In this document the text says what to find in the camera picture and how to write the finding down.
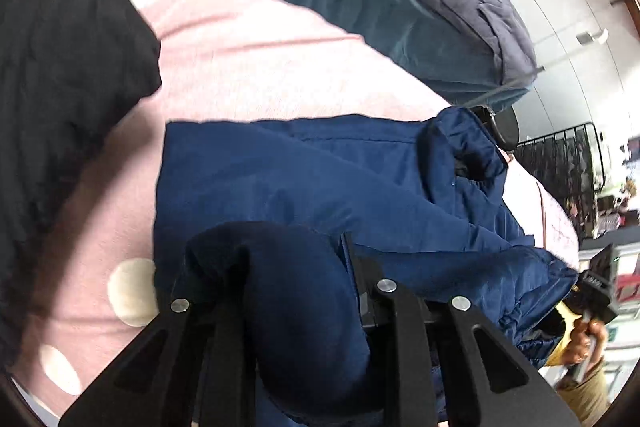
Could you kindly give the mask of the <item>operator right hand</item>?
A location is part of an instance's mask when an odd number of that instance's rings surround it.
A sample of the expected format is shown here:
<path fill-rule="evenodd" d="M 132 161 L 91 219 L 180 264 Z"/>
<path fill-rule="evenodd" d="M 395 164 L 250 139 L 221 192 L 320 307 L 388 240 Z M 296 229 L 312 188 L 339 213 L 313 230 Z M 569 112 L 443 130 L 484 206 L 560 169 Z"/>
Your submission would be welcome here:
<path fill-rule="evenodd" d="M 603 322 L 582 317 L 574 321 L 570 341 L 561 355 L 562 365 L 574 365 L 587 361 L 587 371 L 591 371 L 603 358 L 608 341 L 608 330 Z"/>

